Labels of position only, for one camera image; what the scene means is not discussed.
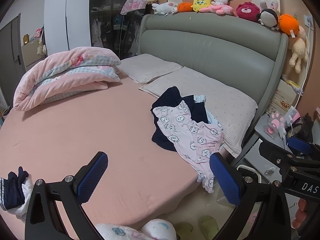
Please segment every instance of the pink fitted sheet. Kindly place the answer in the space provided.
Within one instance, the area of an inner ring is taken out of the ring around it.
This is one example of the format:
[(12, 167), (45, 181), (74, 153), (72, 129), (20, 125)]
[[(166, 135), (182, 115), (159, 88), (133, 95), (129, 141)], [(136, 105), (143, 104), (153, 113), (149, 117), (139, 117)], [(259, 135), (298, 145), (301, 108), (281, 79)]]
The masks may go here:
[[(198, 174), (177, 153), (151, 141), (155, 126), (150, 108), (156, 98), (138, 90), (140, 85), (124, 74), (120, 78), (122, 84), (110, 84), (108, 90), (27, 112), (11, 110), (0, 130), (0, 177), (22, 166), (33, 183), (39, 178), (61, 181), (103, 151), (109, 166), (83, 204), (93, 224), (138, 228), (174, 210), (196, 189)], [(16, 237), (24, 239), (24, 224), (7, 212), (0, 214)], [(77, 238), (64, 211), (61, 216), (70, 236)]]

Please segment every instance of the cardboard box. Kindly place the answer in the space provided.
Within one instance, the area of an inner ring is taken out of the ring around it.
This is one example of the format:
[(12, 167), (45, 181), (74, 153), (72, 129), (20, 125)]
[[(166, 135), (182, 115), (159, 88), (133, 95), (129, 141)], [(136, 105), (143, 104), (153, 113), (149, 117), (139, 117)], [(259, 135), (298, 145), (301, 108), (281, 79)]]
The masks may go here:
[(292, 87), (283, 80), (280, 80), (267, 112), (271, 114), (278, 111), (282, 116), (285, 116), (290, 106), (295, 102), (296, 97), (297, 94)]

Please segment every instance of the black bag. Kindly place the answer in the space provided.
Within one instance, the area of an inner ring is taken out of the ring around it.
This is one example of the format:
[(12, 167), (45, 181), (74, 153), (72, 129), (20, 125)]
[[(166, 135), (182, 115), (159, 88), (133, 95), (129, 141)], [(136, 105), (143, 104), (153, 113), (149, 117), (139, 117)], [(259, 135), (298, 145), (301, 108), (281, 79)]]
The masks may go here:
[(296, 138), (299, 138), (302, 141), (312, 143), (312, 126), (313, 121), (311, 120), (309, 113), (306, 113), (305, 116), (300, 117), (293, 122), (292, 129), (291, 126), (287, 128), (287, 140), (291, 136), (295, 136)]

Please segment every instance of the yellow spongebob plush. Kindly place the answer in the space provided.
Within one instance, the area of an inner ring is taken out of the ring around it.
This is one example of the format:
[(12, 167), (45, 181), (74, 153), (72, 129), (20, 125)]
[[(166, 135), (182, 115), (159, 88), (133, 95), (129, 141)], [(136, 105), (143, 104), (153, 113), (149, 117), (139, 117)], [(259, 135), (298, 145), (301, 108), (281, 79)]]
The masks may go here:
[(195, 12), (198, 12), (201, 8), (206, 8), (211, 5), (211, 0), (193, 0), (191, 7)]

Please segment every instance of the red strawberry bear plush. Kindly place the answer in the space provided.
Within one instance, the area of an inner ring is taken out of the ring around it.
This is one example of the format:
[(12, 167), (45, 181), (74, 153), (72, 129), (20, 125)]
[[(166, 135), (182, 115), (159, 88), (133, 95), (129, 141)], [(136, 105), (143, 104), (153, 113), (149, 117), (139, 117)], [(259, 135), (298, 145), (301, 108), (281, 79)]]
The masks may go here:
[(258, 13), (260, 13), (260, 9), (252, 2), (245, 2), (244, 4), (238, 5), (236, 12), (239, 18), (252, 22), (258, 22), (256, 16)]

